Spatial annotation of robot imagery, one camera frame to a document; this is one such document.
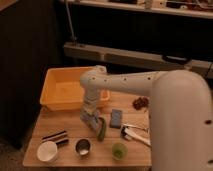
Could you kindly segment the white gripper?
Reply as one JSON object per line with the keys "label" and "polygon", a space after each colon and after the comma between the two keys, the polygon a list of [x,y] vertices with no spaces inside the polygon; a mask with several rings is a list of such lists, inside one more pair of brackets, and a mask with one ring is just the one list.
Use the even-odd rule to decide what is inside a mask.
{"label": "white gripper", "polygon": [[89,122],[97,122],[98,121],[98,110],[88,109],[87,107],[82,106],[80,111],[80,118],[82,121]]}

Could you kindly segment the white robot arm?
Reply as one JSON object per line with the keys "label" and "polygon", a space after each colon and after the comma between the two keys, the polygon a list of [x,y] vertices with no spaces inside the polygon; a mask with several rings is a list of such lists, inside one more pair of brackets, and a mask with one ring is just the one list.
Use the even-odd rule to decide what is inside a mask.
{"label": "white robot arm", "polygon": [[152,171],[213,171],[213,96],[205,79],[188,70],[110,75],[96,66],[80,77],[81,119],[101,131],[100,91],[145,95],[149,101]]}

